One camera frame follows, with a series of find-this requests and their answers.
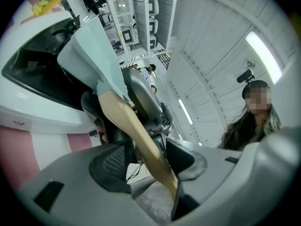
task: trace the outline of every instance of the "white shelf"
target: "white shelf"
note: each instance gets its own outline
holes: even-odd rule
[[[139,42],[147,51],[150,49],[150,14],[149,0],[132,0]]]
[[[177,0],[158,0],[159,14],[156,16],[158,20],[158,31],[156,36],[159,43],[169,50],[169,42],[171,31],[174,23],[174,12]]]
[[[122,35],[122,30],[121,30],[121,27],[120,27],[120,24],[119,24],[119,20],[118,20],[118,16],[117,16],[116,10],[114,8],[113,0],[106,0],[106,2],[108,4],[108,7],[109,7],[109,10],[110,10],[113,22],[115,24],[115,28],[117,30],[117,34],[118,34],[120,42],[122,44],[126,60],[129,61],[130,60],[129,51],[127,49],[127,45],[126,45],[126,43],[124,41],[124,38],[123,38],[123,35]]]

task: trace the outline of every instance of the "fluorescent light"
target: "fluorescent light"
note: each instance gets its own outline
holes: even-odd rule
[[[188,119],[189,123],[193,124],[193,122],[192,122],[192,120],[191,120],[191,118],[190,118],[190,116],[189,116],[189,114],[188,114],[188,112],[187,112],[187,110],[186,110],[186,108],[185,108],[185,106],[184,106],[184,104],[183,104],[183,102],[182,102],[181,99],[179,99],[179,103],[180,103],[182,109],[184,110],[185,115],[187,116],[187,119]]]
[[[262,40],[257,36],[256,33],[251,31],[246,36],[246,41],[252,46],[255,52],[258,54],[259,58],[262,60],[264,66],[275,84],[281,77],[282,73],[277,64],[275,58],[267,48],[267,46],[262,42]]]

